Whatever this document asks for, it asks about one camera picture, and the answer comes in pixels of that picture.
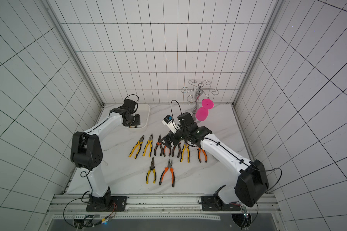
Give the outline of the orange diagonal cutting pliers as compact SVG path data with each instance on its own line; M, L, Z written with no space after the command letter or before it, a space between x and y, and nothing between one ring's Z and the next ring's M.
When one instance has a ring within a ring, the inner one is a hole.
M181 157L181 143L179 143L178 145L172 148L171 156L172 157L177 156L177 158Z

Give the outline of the white plastic storage box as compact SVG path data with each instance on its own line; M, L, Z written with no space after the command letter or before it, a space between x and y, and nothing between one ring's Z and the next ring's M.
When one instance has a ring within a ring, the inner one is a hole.
M140 115L141 124L137 126L137 128L129 128L129 127L128 128L133 131L144 131L148 124L148 119L150 115L150 106L148 104L138 104L138 109L133 114L133 119L134 119L134 115Z

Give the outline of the yellow combination pliers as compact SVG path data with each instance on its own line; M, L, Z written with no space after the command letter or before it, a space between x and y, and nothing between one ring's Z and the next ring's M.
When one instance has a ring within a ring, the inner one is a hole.
M146 154L148 155L148 157L151 157L151 152L152 152L152 143L153 143L153 134L151 134L149 136L149 139L147 141L147 144L144 148L144 152L143 152L143 156L145 156Z
M190 149L189 149L189 145L184 144L182 152L181 152L181 158L180 158L180 162L184 161L184 156L185 154L187 154L187 162L190 162Z
M142 135L141 138L139 139L139 141L135 144L135 146L133 147L131 153L129 154L129 157L132 157L133 154L135 154L135 157L134 159L137 159L139 153L140 153L140 150L142 148L142 144L143 144L143 141L144 141L144 138L145 136Z

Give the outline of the dark orange long nose pliers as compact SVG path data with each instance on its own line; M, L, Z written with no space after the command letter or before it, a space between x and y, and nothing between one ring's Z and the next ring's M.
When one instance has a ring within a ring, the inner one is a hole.
M159 135L159 139L158 139L158 142L156 143L156 146L154 148L154 155L156 156L157 155L157 150L158 148L160 148L160 156L162 156L163 154L163 145L162 143L160 142L161 140L161 135Z

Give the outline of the small yellow long nose pliers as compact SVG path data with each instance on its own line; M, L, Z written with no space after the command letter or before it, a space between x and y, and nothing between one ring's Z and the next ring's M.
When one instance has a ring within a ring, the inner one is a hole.
M156 183L157 175L156 175L156 170L155 170L155 157L153 157L151 160L151 164L150 164L149 170L148 170L147 175L146 175L146 184L149 183L149 176L151 173L153 173L153 176L154 176L153 183Z

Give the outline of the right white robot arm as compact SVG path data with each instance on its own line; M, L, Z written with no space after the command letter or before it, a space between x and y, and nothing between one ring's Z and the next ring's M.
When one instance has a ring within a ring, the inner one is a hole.
M251 161L237 154L205 126L195 130L181 128L176 132L170 131L162 140L163 144L169 148L180 141L195 144L210 153L233 173L236 182L225 185L217 193L224 204L240 202L247 207L253 207L270 187L262 162Z

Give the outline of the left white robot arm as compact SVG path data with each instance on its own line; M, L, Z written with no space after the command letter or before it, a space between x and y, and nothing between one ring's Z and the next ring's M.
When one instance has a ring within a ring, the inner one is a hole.
M140 125L140 115L134 115L129 110L114 108L101 122L72 136L71 161L77 168L83 169L84 177L91 188L87 211L109 211L113 207L110 187L106 184L101 168L103 160L101 142L120 125L125 127Z

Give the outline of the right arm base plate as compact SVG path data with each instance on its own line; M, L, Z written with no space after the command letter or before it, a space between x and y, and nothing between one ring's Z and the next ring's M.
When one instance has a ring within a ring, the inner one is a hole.
M224 204L218 196L203 195L199 199L202 211L219 212L219 211L241 211L240 205Z

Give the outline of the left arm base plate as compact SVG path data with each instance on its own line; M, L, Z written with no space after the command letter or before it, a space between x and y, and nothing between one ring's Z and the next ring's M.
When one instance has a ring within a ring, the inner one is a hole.
M89 196L87 212L123 212L125 211L127 196L94 197Z

